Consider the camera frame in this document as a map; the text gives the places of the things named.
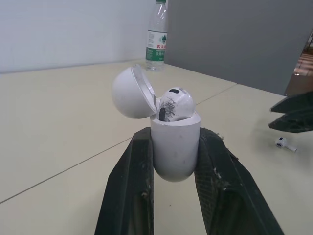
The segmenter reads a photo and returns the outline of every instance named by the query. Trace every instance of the loose earbud on table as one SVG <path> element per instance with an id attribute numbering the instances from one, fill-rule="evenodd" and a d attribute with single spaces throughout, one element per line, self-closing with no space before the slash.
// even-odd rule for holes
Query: loose earbud on table
<path id="1" fill-rule="evenodd" d="M 285 148 L 289 149 L 290 151 L 292 151 L 294 153 L 298 150 L 297 148 L 288 145 L 286 138 L 283 138 L 283 137 L 278 138 L 275 141 L 275 145 L 278 148 L 284 148 L 285 147 Z"/>

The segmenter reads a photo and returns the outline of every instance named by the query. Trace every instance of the open case lid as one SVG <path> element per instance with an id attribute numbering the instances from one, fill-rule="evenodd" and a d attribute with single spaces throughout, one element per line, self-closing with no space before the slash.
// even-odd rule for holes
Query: open case lid
<path id="1" fill-rule="evenodd" d="M 129 118 L 147 118 L 157 113 L 155 92 L 138 64 L 116 77 L 112 98 L 118 111 Z"/>

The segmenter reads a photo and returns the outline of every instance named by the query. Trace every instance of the white wall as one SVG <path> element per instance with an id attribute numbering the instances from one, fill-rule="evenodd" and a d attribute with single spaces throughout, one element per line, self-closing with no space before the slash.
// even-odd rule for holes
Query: white wall
<path id="1" fill-rule="evenodd" d="M 145 56 L 154 0 L 2 0 L 0 73 Z"/>

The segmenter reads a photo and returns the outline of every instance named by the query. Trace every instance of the plastic water bottle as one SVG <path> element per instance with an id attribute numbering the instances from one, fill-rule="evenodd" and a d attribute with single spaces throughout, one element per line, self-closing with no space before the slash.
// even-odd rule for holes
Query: plastic water bottle
<path id="1" fill-rule="evenodd" d="M 167 40 L 166 0 L 156 0 L 149 20 L 146 65 L 149 71 L 159 71 L 164 66 Z"/>

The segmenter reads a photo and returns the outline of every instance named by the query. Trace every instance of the black robot arm part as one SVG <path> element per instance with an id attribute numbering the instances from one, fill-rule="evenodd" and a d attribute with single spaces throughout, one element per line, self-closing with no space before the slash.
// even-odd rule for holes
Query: black robot arm part
<path id="1" fill-rule="evenodd" d="M 111 172 L 95 235 L 153 235 L 150 128 L 134 134 Z M 201 128 L 195 184 L 208 235 L 283 235 L 243 167 L 214 132 Z"/>
<path id="2" fill-rule="evenodd" d="M 271 129 L 292 133 L 313 130 L 313 92 L 286 97 L 270 110 L 284 114 L 268 125 Z"/>

